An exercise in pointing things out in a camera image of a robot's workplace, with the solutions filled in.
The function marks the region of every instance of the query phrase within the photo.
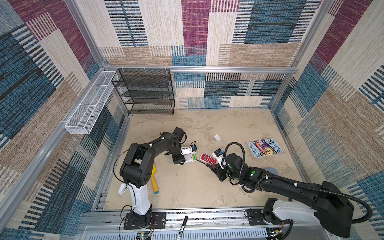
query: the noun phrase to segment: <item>black wire rack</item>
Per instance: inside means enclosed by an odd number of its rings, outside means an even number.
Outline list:
[[[129,69],[116,71],[112,81],[128,113],[173,114],[175,96],[168,69]]]

